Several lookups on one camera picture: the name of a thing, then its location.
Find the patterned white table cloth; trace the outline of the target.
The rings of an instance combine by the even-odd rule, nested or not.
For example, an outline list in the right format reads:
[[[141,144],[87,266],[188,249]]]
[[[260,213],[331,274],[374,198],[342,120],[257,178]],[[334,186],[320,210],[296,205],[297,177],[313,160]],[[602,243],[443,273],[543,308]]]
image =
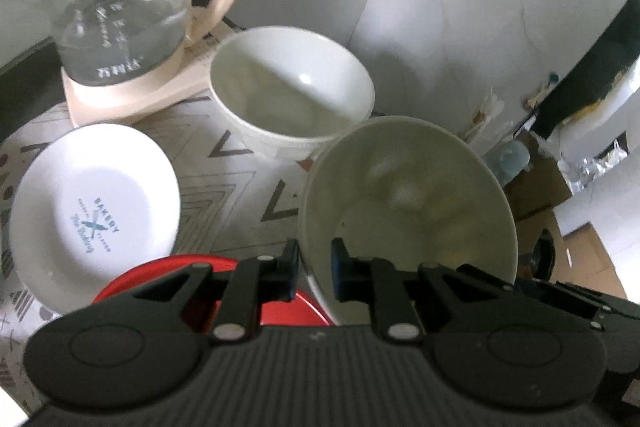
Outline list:
[[[131,127],[160,146],[177,176],[180,221],[170,255],[277,256],[295,236],[308,165],[247,148],[209,96],[189,98]],[[42,404],[24,369],[27,340],[63,314],[40,303],[18,277],[10,213],[28,167],[75,129],[67,106],[58,104],[1,144],[1,386],[27,414]]]

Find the cream kettle base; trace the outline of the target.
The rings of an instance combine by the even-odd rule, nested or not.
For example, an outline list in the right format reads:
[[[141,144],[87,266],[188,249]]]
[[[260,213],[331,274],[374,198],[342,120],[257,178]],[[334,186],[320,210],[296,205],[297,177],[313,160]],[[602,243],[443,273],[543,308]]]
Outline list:
[[[178,50],[155,75],[113,86],[87,87],[61,72],[70,120],[76,127],[96,122],[133,124],[209,88],[210,63],[221,41],[239,31],[223,20],[203,40]]]

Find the white bakery print plate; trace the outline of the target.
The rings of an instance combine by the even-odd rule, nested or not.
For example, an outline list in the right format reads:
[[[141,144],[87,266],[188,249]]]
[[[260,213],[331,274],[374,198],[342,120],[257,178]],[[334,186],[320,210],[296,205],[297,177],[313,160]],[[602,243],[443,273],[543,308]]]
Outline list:
[[[92,124],[47,146],[18,184],[9,219],[17,275],[58,314],[90,305],[137,265],[174,249],[180,192],[160,146],[122,124]]]

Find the red plate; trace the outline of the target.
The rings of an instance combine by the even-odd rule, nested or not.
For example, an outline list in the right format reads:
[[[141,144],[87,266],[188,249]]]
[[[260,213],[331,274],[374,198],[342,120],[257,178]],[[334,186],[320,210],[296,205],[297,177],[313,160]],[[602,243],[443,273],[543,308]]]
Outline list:
[[[166,274],[192,265],[195,262],[208,262],[215,272],[233,271],[238,260],[215,256],[188,254],[156,259],[137,265],[115,280],[108,283],[93,299],[94,303],[129,291],[129,289],[151,282]],[[333,326],[333,322],[303,291],[296,291],[295,298],[290,303],[273,301],[262,306],[262,325],[283,326]]]

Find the large white bowl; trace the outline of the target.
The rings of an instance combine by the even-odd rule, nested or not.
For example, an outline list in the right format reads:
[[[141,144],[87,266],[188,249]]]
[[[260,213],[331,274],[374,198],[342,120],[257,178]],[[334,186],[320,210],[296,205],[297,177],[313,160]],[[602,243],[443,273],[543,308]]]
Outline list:
[[[334,296],[331,242],[402,271],[469,263],[511,283],[518,239],[506,194],[463,141],[429,122],[372,118],[327,148],[308,174],[297,238],[314,297],[336,325],[366,324]]]

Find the white ribbed bowl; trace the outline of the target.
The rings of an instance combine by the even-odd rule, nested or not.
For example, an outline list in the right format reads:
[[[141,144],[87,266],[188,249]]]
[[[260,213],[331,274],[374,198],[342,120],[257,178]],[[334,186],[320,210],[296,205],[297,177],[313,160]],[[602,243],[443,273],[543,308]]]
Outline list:
[[[375,102],[371,76],[352,52],[284,26],[224,40],[210,63],[209,90],[247,148],[292,161],[317,156],[367,120]]]

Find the brown cardboard box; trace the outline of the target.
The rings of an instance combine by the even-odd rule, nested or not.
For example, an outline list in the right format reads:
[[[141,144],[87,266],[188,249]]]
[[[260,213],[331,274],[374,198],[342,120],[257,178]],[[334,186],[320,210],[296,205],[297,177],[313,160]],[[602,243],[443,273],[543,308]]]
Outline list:
[[[518,232],[518,252],[533,251],[547,230],[553,239],[555,264],[550,280],[567,282],[624,298],[626,291],[591,221],[572,225],[561,220],[561,206],[572,199],[556,161],[536,157],[506,188]]]

